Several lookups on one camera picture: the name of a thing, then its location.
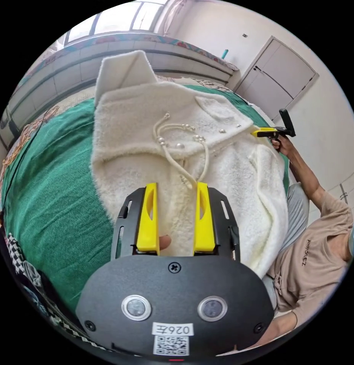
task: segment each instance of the white label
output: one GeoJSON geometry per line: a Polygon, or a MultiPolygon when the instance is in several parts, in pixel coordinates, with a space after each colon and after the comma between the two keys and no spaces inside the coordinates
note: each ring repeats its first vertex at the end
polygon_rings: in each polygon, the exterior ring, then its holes
{"type": "Polygon", "coordinates": [[[193,336],[193,323],[170,324],[153,322],[154,336],[193,336]]]}
{"type": "Polygon", "coordinates": [[[189,337],[155,336],[153,355],[189,356],[189,337]]]}

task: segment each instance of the gray pants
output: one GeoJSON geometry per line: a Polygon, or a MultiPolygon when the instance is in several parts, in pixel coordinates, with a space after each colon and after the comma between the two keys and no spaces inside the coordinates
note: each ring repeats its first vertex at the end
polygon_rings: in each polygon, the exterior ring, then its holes
{"type": "MultiPolygon", "coordinates": [[[[280,252],[292,245],[299,238],[301,233],[306,229],[309,220],[310,202],[299,182],[288,188],[287,206],[288,232],[280,252]]],[[[266,275],[262,280],[268,291],[272,306],[276,309],[277,298],[273,279],[266,275]]]]}

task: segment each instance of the beige t-shirt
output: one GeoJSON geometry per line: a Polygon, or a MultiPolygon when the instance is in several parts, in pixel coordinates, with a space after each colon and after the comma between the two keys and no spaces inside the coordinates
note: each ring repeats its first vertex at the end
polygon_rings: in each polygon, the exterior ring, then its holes
{"type": "Polygon", "coordinates": [[[296,326],[309,319],[340,282],[346,262],[331,253],[327,238],[348,233],[352,226],[350,207],[326,192],[321,217],[281,252],[269,269],[278,310],[292,310],[296,326]]]}

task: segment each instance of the screw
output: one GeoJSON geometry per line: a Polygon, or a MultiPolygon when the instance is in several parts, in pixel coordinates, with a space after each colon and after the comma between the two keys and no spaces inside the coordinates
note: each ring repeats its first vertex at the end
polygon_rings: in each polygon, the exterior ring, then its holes
{"type": "Polygon", "coordinates": [[[172,274],[177,274],[178,272],[181,271],[181,266],[179,263],[177,262],[172,262],[169,264],[168,266],[168,270],[172,273],[172,274]]]}
{"type": "Polygon", "coordinates": [[[91,331],[91,332],[94,332],[95,330],[96,330],[96,326],[94,325],[94,323],[93,322],[91,322],[91,321],[85,321],[84,322],[84,325],[85,325],[85,327],[89,330],[89,331],[91,331]]]}
{"type": "Polygon", "coordinates": [[[255,327],[254,327],[254,333],[261,333],[265,328],[264,323],[258,323],[255,327]]]}

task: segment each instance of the human hand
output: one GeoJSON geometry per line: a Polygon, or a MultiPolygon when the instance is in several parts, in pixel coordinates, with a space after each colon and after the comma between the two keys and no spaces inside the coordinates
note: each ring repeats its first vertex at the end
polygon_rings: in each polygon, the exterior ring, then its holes
{"type": "Polygon", "coordinates": [[[278,140],[279,142],[274,139],[271,139],[271,143],[273,147],[279,150],[279,152],[282,153],[283,155],[289,156],[295,151],[295,146],[287,137],[278,136],[278,140]]]}
{"type": "Polygon", "coordinates": [[[159,237],[159,248],[165,250],[169,247],[171,241],[172,239],[168,235],[159,237]]]}

